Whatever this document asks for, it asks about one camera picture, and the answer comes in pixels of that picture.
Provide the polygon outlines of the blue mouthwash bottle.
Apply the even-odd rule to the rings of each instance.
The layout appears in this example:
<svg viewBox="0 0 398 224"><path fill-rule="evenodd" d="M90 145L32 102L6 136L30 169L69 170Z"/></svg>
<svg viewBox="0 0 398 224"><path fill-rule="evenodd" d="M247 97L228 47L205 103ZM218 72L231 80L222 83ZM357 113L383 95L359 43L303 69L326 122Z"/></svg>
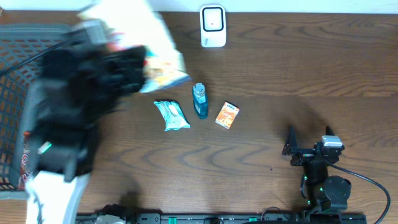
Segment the blue mouthwash bottle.
<svg viewBox="0 0 398 224"><path fill-rule="evenodd" d="M208 117L208 99L205 86L202 83L196 83L192 87L193 108L200 119Z"/></svg>

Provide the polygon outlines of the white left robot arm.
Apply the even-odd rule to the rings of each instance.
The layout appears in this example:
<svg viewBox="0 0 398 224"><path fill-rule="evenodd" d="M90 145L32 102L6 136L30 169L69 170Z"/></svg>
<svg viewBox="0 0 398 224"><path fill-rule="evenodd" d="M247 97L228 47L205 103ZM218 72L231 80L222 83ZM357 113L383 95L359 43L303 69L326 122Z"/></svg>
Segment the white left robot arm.
<svg viewBox="0 0 398 224"><path fill-rule="evenodd" d="M146 49L47 52L29 90L27 125L31 176L27 223L73 223L99 145L99 120L144 85Z"/></svg>

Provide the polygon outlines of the teal wet wipes pack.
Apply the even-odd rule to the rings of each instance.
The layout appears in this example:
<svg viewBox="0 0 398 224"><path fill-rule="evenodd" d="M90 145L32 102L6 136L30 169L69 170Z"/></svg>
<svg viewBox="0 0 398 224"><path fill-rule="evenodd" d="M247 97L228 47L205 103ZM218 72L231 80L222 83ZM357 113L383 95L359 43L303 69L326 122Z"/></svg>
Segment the teal wet wipes pack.
<svg viewBox="0 0 398 224"><path fill-rule="evenodd" d="M179 130L181 128L190 128L180 105L175 101L155 101L154 104L159 109L164 121L164 131Z"/></svg>

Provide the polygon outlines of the red Top chocolate bar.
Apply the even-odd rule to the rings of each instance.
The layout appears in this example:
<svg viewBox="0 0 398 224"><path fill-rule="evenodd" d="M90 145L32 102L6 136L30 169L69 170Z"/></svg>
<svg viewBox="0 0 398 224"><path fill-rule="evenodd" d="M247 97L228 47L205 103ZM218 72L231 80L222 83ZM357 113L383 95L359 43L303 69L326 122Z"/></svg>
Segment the red Top chocolate bar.
<svg viewBox="0 0 398 224"><path fill-rule="evenodd" d="M18 185L19 190L25 189L25 183L27 182L27 179L32 173L32 171L29 169L30 158L29 158L29 146L27 144L29 137L30 137L30 131L25 131L23 133L23 151L22 151L23 154L21 159L20 178Z"/></svg>

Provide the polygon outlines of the yellow white snack bag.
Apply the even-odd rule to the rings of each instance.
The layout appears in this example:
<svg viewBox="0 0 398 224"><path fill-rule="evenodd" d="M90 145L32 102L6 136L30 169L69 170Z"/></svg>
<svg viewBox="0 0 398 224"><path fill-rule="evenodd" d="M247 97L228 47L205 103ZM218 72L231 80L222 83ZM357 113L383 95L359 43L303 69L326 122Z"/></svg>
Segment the yellow white snack bag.
<svg viewBox="0 0 398 224"><path fill-rule="evenodd" d="M141 93L170 88L190 78L183 55L162 18L145 0L102 0L78 17L99 19L108 32L106 46L111 52L144 47L144 77Z"/></svg>

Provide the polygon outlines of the orange tissue pack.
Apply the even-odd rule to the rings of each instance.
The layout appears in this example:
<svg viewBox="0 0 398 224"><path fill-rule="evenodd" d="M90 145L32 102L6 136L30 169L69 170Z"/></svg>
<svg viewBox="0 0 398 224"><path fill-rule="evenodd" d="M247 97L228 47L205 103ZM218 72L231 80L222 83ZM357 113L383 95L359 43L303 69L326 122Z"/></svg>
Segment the orange tissue pack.
<svg viewBox="0 0 398 224"><path fill-rule="evenodd" d="M239 111L240 109L237 106L225 102L215 119L215 123L226 129L229 129L232 126L232 123L237 117Z"/></svg>

